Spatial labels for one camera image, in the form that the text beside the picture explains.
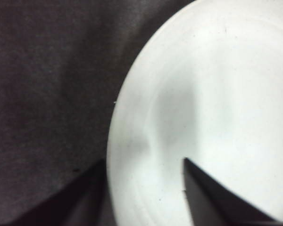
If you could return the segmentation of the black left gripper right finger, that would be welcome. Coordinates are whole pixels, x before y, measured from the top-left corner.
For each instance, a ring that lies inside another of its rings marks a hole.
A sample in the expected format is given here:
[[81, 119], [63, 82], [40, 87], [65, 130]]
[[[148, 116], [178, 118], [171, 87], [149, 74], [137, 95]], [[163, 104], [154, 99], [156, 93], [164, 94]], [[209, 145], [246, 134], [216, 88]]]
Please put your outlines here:
[[214, 180], [188, 158], [183, 160], [186, 200], [195, 226], [282, 226]]

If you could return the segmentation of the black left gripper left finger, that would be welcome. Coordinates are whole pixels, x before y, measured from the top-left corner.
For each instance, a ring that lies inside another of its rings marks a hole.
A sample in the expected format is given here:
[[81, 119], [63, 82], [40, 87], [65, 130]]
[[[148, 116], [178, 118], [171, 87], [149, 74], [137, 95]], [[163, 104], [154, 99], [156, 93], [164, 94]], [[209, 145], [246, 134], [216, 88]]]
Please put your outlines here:
[[9, 223], [11, 226], [114, 224], [104, 159], [99, 160], [60, 192]]

